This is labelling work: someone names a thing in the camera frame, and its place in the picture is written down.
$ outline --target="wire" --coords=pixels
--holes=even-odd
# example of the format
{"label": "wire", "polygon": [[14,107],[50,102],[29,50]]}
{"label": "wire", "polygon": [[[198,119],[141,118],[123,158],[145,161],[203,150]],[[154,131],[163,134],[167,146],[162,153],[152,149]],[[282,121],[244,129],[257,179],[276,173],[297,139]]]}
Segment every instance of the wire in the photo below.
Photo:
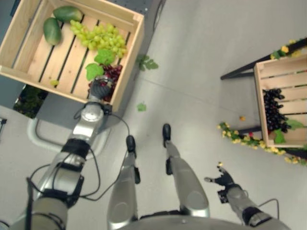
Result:
{"label": "wire", "polygon": [[3,221],[3,220],[0,220],[0,223],[4,224],[8,228],[10,227],[9,224],[7,222]]}
{"label": "wire", "polygon": [[80,197],[84,198],[84,197],[87,197],[87,196],[91,196],[91,195],[94,195],[95,193],[97,193],[100,189],[100,186],[101,186],[101,179],[100,179],[100,171],[99,171],[99,167],[98,167],[98,163],[97,163],[97,158],[94,154],[94,151],[92,150],[92,148],[90,148],[90,151],[93,155],[93,158],[94,158],[94,161],[95,161],[95,166],[96,166],[96,170],[97,170],[97,177],[98,177],[98,187],[96,188],[95,191],[89,193],[89,194],[85,194],[85,195],[81,195]]}
{"label": "wire", "polygon": [[35,173],[37,173],[37,171],[39,171],[39,170],[41,170],[41,169],[43,169],[43,168],[45,168],[45,167],[48,167],[48,166],[50,166],[50,164],[45,164],[45,165],[40,166],[40,167],[38,167],[37,169],[35,169],[34,172],[33,172],[33,173],[31,174],[31,176],[30,176],[30,180],[32,180],[33,176],[35,175]]}
{"label": "wire", "polygon": [[267,200],[266,202],[264,202],[264,203],[258,205],[258,207],[261,207],[261,206],[263,206],[263,205],[266,205],[267,203],[269,203],[269,202],[271,202],[271,201],[276,201],[277,219],[279,219],[279,201],[278,201],[278,199],[276,199],[276,198],[269,199],[269,200]]}
{"label": "wire", "polygon": [[72,154],[72,153],[69,153],[69,154],[61,161],[61,163],[58,165],[58,167],[57,167],[57,169],[56,169],[56,171],[55,171],[55,173],[54,173],[54,175],[53,175],[53,180],[52,180],[52,189],[53,189],[53,190],[54,190],[54,181],[55,181],[56,176],[57,176],[57,174],[58,174],[58,172],[59,172],[59,169],[61,168],[61,166],[64,164],[65,160],[66,160],[71,154]]}
{"label": "wire", "polygon": [[[125,162],[125,158],[126,158],[126,156],[127,156],[127,153],[128,153],[128,151],[126,151],[126,153],[125,153],[125,156],[124,156],[124,159],[123,159],[123,161],[122,161],[122,163],[121,163],[120,169],[121,169],[121,168],[123,167],[123,165],[124,165],[124,162]],[[86,200],[90,200],[90,201],[97,201],[97,200],[101,199],[101,198],[107,193],[107,191],[109,191],[109,189],[110,189],[110,188],[116,183],[116,181],[118,180],[119,175],[120,175],[120,169],[119,169],[119,173],[118,173],[116,179],[113,181],[112,184],[110,184],[110,185],[108,186],[108,188],[106,188],[105,191],[103,191],[103,193],[102,193],[99,197],[97,197],[97,198],[83,197],[83,198],[86,199]]]}
{"label": "wire", "polygon": [[127,122],[123,118],[121,118],[120,116],[117,116],[115,114],[111,114],[111,116],[117,117],[119,120],[121,120],[126,125],[127,130],[128,130],[128,136],[130,136],[130,128],[129,128]]}
{"label": "wire", "polygon": [[29,177],[27,177],[27,183],[28,183],[28,204],[26,209],[26,216],[25,216],[25,230],[31,230],[32,225],[32,201],[33,201],[33,189],[31,185],[31,180]]}

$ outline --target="black cable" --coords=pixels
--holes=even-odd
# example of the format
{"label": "black cable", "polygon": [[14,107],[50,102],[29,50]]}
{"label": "black cable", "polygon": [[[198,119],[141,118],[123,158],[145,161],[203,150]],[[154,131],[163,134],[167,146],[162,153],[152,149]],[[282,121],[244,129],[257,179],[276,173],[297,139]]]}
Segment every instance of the black cable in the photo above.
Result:
{"label": "black cable", "polygon": [[52,220],[53,223],[55,223],[55,225],[56,225],[60,230],[65,230],[65,227],[62,227],[62,226],[52,217],[52,216],[56,216],[56,215],[54,215],[54,214],[49,213],[49,215],[48,215],[48,214],[46,214],[46,213],[36,212],[36,213],[33,213],[33,214],[32,214],[32,216],[34,216],[34,215],[46,217],[46,218]]}
{"label": "black cable", "polygon": [[3,221],[3,220],[0,220],[0,223],[4,224],[8,228],[10,227],[9,224],[7,222]]}
{"label": "black cable", "polygon": [[120,116],[117,116],[115,114],[111,114],[111,116],[117,117],[119,120],[121,120],[126,125],[127,130],[128,130],[128,136],[130,136],[130,128],[129,128],[127,122],[123,118],[121,118]]}
{"label": "black cable", "polygon": [[53,180],[52,180],[52,189],[53,189],[53,190],[54,190],[54,181],[55,181],[56,176],[57,176],[57,174],[58,174],[58,172],[59,172],[59,169],[61,168],[61,166],[64,164],[65,160],[66,160],[71,154],[72,154],[72,153],[69,153],[69,154],[61,161],[61,163],[58,165],[58,167],[57,167],[57,169],[56,169],[56,171],[55,171],[55,173],[54,173],[54,175],[53,175]]}
{"label": "black cable", "polygon": [[269,199],[269,200],[267,200],[266,202],[264,202],[264,203],[258,205],[258,207],[261,207],[261,206],[263,206],[263,205],[265,205],[265,204],[267,204],[267,203],[269,203],[269,202],[271,202],[271,201],[276,201],[277,219],[279,219],[279,201],[278,201],[278,199],[276,199],[276,198]]}
{"label": "black cable", "polygon": [[121,163],[121,166],[120,166],[120,169],[119,169],[119,173],[118,173],[116,179],[113,181],[113,183],[110,184],[110,185],[108,186],[108,188],[106,188],[106,190],[105,190],[99,197],[97,197],[97,198],[83,197],[84,199],[90,200],[90,201],[97,201],[97,200],[99,200],[100,198],[102,198],[102,197],[107,193],[107,191],[108,191],[108,190],[116,183],[116,181],[118,180],[119,175],[120,175],[120,170],[121,170],[121,168],[122,168],[123,165],[124,165],[124,162],[125,162],[125,158],[126,158],[126,156],[127,156],[127,153],[128,153],[128,151],[126,151],[126,153],[125,153],[124,159],[123,159],[123,161],[122,161],[122,163]]}
{"label": "black cable", "polygon": [[33,201],[33,189],[31,185],[30,178],[27,177],[27,183],[28,183],[28,204],[26,209],[26,216],[25,216],[25,230],[31,230],[32,225],[32,201]]}
{"label": "black cable", "polygon": [[93,158],[94,158],[94,161],[95,161],[95,166],[96,166],[96,170],[97,170],[97,177],[98,177],[98,187],[96,188],[95,191],[91,192],[91,193],[88,193],[88,194],[85,194],[85,195],[81,195],[80,197],[87,197],[87,196],[91,196],[91,195],[94,195],[95,193],[97,193],[100,189],[100,186],[101,186],[101,179],[100,179],[100,171],[99,171],[99,167],[98,167],[98,163],[97,163],[97,158],[94,154],[94,151],[92,150],[92,148],[90,148],[90,151],[93,155]]}
{"label": "black cable", "polygon": [[50,166],[50,164],[45,164],[45,165],[40,166],[40,167],[38,167],[37,169],[35,169],[34,172],[33,172],[33,173],[31,174],[31,176],[30,176],[30,180],[32,180],[33,176],[35,175],[35,173],[37,173],[37,171],[39,171],[39,170],[41,170],[41,169],[43,169],[43,168],[45,168],[45,167],[48,167],[48,166]]}

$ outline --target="black metal stand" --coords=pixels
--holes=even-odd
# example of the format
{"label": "black metal stand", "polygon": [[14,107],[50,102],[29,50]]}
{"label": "black metal stand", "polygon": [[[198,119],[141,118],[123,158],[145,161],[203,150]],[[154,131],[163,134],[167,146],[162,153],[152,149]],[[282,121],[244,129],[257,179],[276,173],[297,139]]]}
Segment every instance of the black metal stand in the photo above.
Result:
{"label": "black metal stand", "polygon": [[[307,38],[304,38],[296,43],[293,43],[291,45],[288,45],[289,48],[289,52],[287,53],[287,55],[292,54],[293,52],[295,52],[296,50],[302,49],[303,47],[307,46]],[[233,70],[227,74],[224,74],[223,76],[221,76],[221,80],[225,80],[225,79],[233,79],[233,78],[243,78],[243,77],[254,77],[254,72],[244,72],[250,69],[253,69],[254,66],[256,65],[257,62],[261,62],[261,61],[266,61],[266,60],[270,60],[271,59],[271,55],[267,55],[264,56],[256,61],[253,61],[245,66],[242,66],[236,70]],[[255,126],[255,127],[251,127],[251,128],[245,128],[245,129],[241,129],[238,130],[239,134],[243,135],[245,133],[249,133],[249,132],[258,132],[261,131],[261,126]],[[286,151],[294,156],[298,156],[304,159],[307,159],[307,151],[306,150],[294,150],[294,149],[286,149]]]}
{"label": "black metal stand", "polygon": [[[287,55],[292,54],[293,52],[295,52],[298,49],[301,49],[303,47],[307,46],[307,38],[304,38],[294,44],[288,45],[289,48],[289,52],[287,53]],[[254,72],[247,72],[247,73],[242,73],[243,71],[249,70],[254,68],[255,64],[257,62],[261,62],[261,61],[266,61],[266,60],[270,60],[271,59],[271,55],[267,55],[264,56],[256,61],[253,61],[245,66],[242,66],[236,70],[233,70],[227,74],[224,74],[223,76],[221,76],[221,80],[225,80],[225,79],[232,79],[232,78],[242,78],[242,77],[251,77],[254,76]]]}

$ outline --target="fallen leaf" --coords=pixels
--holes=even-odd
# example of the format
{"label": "fallen leaf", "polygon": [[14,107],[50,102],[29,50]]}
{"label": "fallen leaf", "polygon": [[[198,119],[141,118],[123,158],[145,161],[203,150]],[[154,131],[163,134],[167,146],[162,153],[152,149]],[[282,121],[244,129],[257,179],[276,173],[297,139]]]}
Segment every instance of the fallen leaf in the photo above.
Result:
{"label": "fallen leaf", "polygon": [[144,112],[144,111],[146,111],[146,105],[144,104],[144,103],[139,103],[138,105],[137,105],[137,108],[138,108],[138,111],[139,112]]}

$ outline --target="green papaya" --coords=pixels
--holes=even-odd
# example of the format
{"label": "green papaya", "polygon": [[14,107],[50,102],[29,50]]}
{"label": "green papaya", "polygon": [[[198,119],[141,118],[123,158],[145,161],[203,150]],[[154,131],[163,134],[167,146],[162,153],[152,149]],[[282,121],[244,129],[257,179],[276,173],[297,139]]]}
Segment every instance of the green papaya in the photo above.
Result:
{"label": "green papaya", "polygon": [[71,20],[81,21],[83,13],[73,6],[62,6],[53,11],[53,15],[61,22],[69,23]]}
{"label": "green papaya", "polygon": [[44,22],[44,36],[51,45],[57,45],[62,38],[61,28],[55,18],[47,18]]}

